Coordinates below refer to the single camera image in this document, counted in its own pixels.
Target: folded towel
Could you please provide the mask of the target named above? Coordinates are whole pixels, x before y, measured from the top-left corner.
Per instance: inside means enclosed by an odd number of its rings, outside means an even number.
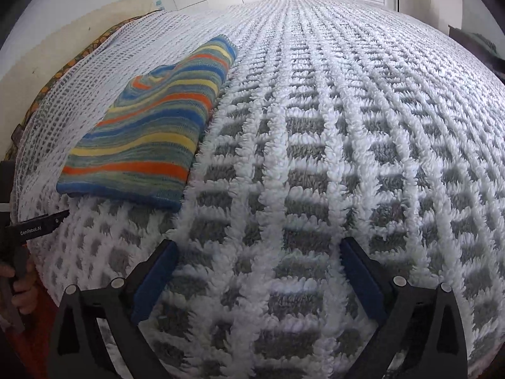
[[[56,190],[179,210],[198,140],[236,49],[219,35],[131,80],[70,152]]]

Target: blue stripe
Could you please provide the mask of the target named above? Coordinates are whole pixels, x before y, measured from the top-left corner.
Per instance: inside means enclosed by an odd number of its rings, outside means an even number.
[[[198,125],[199,129],[203,129],[205,125],[205,121],[201,118],[201,116],[198,114],[196,111],[190,111],[190,110],[181,110],[181,109],[176,109],[176,110],[161,110],[159,112],[152,113],[150,115],[147,115],[143,118],[140,118],[138,120],[133,121],[132,123],[128,125],[124,125],[123,127],[116,128],[113,130],[108,130],[108,131],[98,131],[98,132],[88,132],[86,135],[84,135],[83,139],[92,139],[92,138],[97,138],[97,137],[107,137],[107,136],[112,136],[112,135],[117,135],[121,134],[124,131],[138,128],[145,123],[160,120],[160,118],[183,118],[185,120],[190,120],[191,122],[195,123]]]
[[[166,73],[168,71],[173,70],[177,66],[177,63],[170,65],[160,65],[156,67],[154,70],[147,73],[147,75],[152,75],[153,77],[160,77],[159,73]]]
[[[60,177],[60,181],[65,179],[66,175]],[[101,196],[104,198],[110,198],[112,200],[129,200],[144,205],[150,205],[155,208],[170,209],[173,212],[177,212],[181,208],[180,201],[172,201],[167,198],[160,197],[158,195],[140,195],[135,192],[123,192],[117,189],[108,188],[103,185],[93,184],[91,182],[58,182],[56,184],[56,191],[59,194],[68,194],[71,197],[83,196],[86,194],[91,194],[95,196]]]
[[[124,127],[118,127],[108,131],[90,132],[82,138],[83,143],[79,146],[93,147],[93,140],[96,140],[97,144],[100,144],[103,140],[122,144],[125,140],[125,136],[132,138],[135,135],[142,135],[142,133],[177,132],[188,138],[191,133],[194,133],[198,137],[199,134],[203,132],[204,125],[204,122],[201,120],[197,121],[196,118],[191,121],[188,118],[182,117],[149,116],[142,120],[131,122]]]
[[[237,56],[235,55],[235,49],[230,44],[228,44],[228,41],[226,41],[226,38],[224,36],[214,37],[213,39],[210,40],[210,42],[212,41],[218,41],[223,43],[227,48],[228,54],[230,54],[234,60],[237,58]]]
[[[191,60],[188,64],[191,64],[193,61],[200,61],[200,59],[195,58],[194,60]],[[190,72],[190,71],[209,71],[211,73],[216,73],[219,75],[219,78],[221,81],[223,81],[226,78],[225,72],[222,68],[220,67],[214,67],[213,65],[206,65],[206,64],[195,64],[195,65],[188,65],[187,67],[182,67],[178,69],[175,73],[171,75],[170,78],[175,77],[176,75],[179,75],[182,72]]]

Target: white mesh blanket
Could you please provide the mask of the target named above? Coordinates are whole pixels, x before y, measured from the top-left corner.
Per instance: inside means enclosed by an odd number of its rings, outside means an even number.
[[[238,58],[175,218],[56,193],[69,150],[132,77],[220,33]],[[56,302],[70,283],[127,275],[163,237],[178,242],[181,264],[142,329],[180,377],[341,377],[376,328],[342,273],[345,235],[413,285],[454,288],[474,376],[505,321],[504,98],[456,42],[376,5],[157,12],[41,104],[18,156],[14,218],[70,209],[30,242]]]

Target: bed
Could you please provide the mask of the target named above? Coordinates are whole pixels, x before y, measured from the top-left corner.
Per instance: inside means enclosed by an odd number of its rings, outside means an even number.
[[[57,194],[70,149],[132,77],[221,33],[238,57],[178,213]],[[343,375],[376,328],[343,276],[344,236],[415,286],[453,287],[476,377],[503,343],[504,94],[444,34],[364,2],[155,12],[47,91],[17,154],[12,215],[71,212],[29,244],[55,303],[175,240],[181,264],[141,330],[178,377]]]

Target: white textured blanket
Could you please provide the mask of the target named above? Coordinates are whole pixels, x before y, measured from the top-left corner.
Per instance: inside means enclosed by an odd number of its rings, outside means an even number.
[[[69,150],[128,80],[220,33],[238,58],[175,218],[56,193]],[[376,5],[157,12],[41,104],[18,155],[13,215],[70,209],[30,242],[55,301],[70,283],[127,275],[163,237],[178,242],[181,264],[142,329],[180,377],[341,377],[376,328],[342,273],[346,235],[413,285],[453,287],[475,376],[505,322],[504,98],[456,42]]]

